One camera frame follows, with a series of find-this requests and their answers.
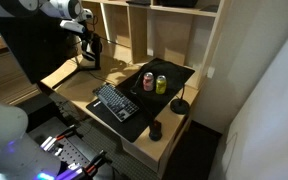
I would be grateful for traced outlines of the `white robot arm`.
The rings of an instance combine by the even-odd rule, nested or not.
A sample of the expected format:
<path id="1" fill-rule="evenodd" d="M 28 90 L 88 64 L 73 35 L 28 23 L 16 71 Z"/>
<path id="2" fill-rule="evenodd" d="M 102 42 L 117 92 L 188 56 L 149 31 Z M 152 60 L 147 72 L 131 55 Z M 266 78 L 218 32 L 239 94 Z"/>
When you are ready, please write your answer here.
<path id="1" fill-rule="evenodd" d="M 80 0 L 0 0 L 0 17 L 30 17 L 43 11 L 61 18 L 81 33 L 80 22 L 91 16 Z M 70 165 L 45 151 L 26 133 L 28 116 L 22 109 L 0 103 L 0 180 L 84 180 L 85 167 Z"/>

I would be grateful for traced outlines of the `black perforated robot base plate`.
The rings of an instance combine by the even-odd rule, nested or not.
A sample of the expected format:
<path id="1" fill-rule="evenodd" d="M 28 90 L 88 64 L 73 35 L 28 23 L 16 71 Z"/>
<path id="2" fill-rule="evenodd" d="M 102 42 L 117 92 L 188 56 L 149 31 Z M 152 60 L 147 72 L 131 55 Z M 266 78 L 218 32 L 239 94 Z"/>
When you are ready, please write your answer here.
<path id="1" fill-rule="evenodd" d="M 41 145 L 49 136 L 55 137 L 67 129 L 58 118 L 53 117 L 29 132 L 29 136 Z M 61 161 L 67 164 L 79 163 L 87 166 L 97 153 L 89 148 L 77 135 L 63 138 L 59 141 L 63 150 L 59 155 Z M 103 164 L 93 180 L 115 180 L 117 173 L 108 163 Z"/>

